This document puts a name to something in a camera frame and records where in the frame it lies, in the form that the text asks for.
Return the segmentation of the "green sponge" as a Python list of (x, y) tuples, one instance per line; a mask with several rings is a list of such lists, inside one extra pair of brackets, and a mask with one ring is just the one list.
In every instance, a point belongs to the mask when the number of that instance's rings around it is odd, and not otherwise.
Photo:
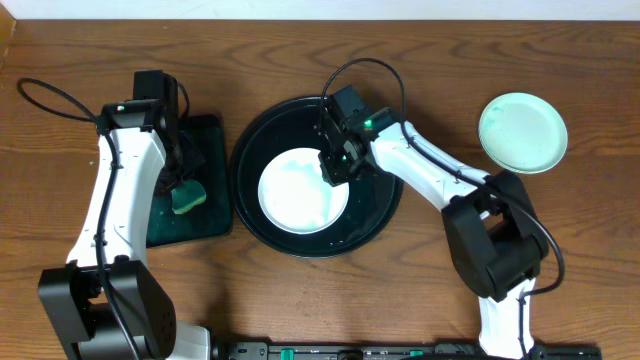
[(203, 185), (194, 180), (189, 179), (181, 186), (171, 190), (172, 211), (176, 215), (182, 215), (189, 212), (195, 206), (206, 201), (207, 194)]

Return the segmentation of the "white plate with green stain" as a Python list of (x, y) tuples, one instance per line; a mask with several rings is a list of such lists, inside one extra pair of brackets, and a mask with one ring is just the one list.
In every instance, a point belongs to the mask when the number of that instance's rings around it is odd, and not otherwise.
[(274, 157), (262, 171), (259, 205), (279, 229), (309, 235), (333, 225), (345, 211), (350, 185), (332, 186), (322, 175), (320, 151), (294, 148)]

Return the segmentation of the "light green stained plate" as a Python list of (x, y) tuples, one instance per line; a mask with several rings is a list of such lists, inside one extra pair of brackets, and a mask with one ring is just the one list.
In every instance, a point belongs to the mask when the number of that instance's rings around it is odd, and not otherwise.
[(563, 159), (569, 142), (560, 113), (544, 99), (522, 92), (491, 100), (480, 115), (478, 136), (494, 162), (521, 174), (550, 170)]

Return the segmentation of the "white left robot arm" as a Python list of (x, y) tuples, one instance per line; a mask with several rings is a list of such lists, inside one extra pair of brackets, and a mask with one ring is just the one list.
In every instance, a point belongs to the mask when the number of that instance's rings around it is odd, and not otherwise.
[(177, 320), (147, 268), (154, 187), (166, 160), (155, 131), (115, 129), (81, 234), (64, 266), (46, 269), (38, 296), (69, 359), (208, 359), (208, 329)]

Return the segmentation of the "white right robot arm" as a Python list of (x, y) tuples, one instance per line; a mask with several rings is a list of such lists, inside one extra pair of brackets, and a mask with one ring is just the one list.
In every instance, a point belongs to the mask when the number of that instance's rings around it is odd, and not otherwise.
[(470, 167), (408, 122), (324, 119), (315, 130), (327, 143), (320, 163), (329, 184), (389, 173), (440, 211), (454, 268), (479, 298), (481, 349), (492, 357), (528, 358), (534, 348), (529, 299), (538, 294), (541, 262), (556, 245), (519, 177)]

